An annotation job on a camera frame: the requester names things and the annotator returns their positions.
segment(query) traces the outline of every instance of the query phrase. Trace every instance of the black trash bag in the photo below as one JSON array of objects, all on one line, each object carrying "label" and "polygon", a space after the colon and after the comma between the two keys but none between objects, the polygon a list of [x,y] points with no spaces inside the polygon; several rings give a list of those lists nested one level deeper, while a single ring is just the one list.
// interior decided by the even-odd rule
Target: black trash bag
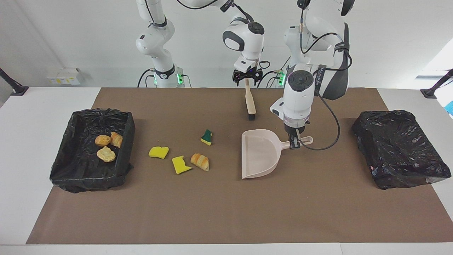
[{"label": "black trash bag", "polygon": [[[99,135],[117,132],[123,136],[121,148],[108,147],[116,159],[105,163],[96,152],[101,149],[94,141]],[[115,109],[89,109],[74,112],[69,120],[57,158],[52,165],[50,180],[72,193],[104,191],[123,185],[132,166],[129,164],[135,125],[132,114]]]},{"label": "black trash bag", "polygon": [[375,183],[383,190],[451,177],[450,169],[410,112],[362,112],[352,130]]}]

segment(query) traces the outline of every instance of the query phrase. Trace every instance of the blue object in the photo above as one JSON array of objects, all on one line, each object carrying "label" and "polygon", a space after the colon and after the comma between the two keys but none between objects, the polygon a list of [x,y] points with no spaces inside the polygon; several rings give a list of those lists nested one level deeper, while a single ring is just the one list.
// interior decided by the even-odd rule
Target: blue object
[{"label": "blue object", "polygon": [[451,101],[447,106],[445,106],[445,110],[451,115],[453,115],[453,101]]}]

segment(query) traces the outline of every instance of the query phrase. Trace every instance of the black pole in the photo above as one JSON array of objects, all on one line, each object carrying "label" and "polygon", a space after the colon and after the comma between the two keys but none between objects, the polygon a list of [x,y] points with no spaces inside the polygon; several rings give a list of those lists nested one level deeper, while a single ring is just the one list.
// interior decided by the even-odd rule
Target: black pole
[{"label": "black pole", "polygon": [[434,96],[434,92],[436,89],[440,88],[444,83],[446,83],[448,80],[451,79],[453,76],[453,69],[451,69],[445,76],[443,76],[432,88],[429,89],[421,89],[420,91],[426,98],[434,98],[436,99],[437,97]]},{"label": "black pole", "polygon": [[14,93],[11,96],[22,96],[27,91],[28,86],[22,86],[20,83],[16,82],[9,75],[7,75],[3,69],[0,68],[0,77],[3,78],[14,90]]}]

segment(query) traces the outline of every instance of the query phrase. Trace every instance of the tabletop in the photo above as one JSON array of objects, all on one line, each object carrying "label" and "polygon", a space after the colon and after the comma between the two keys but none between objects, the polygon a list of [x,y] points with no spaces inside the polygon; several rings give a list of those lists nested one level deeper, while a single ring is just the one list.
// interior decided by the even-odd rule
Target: tabletop
[{"label": "tabletop", "polygon": [[[261,245],[25,245],[52,188],[49,169],[72,112],[91,108],[99,88],[31,88],[23,97],[11,97],[0,108],[0,252],[2,254],[80,254],[103,251],[123,254],[450,254],[453,243],[385,244],[261,244]],[[447,130],[453,120],[435,100],[419,91],[380,89],[389,110],[412,112],[440,156],[453,165]],[[450,217],[453,181],[433,184]]]}]

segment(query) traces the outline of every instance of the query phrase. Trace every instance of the dustpan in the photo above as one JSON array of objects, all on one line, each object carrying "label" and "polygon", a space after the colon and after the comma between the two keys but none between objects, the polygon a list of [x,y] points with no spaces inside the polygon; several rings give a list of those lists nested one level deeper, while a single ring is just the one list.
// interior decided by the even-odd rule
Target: dustpan
[{"label": "dustpan", "polygon": [[[305,145],[313,143],[312,137],[304,137]],[[289,142],[267,129],[245,131],[242,134],[242,178],[257,178],[270,174],[280,159],[282,150],[289,149]]]}]

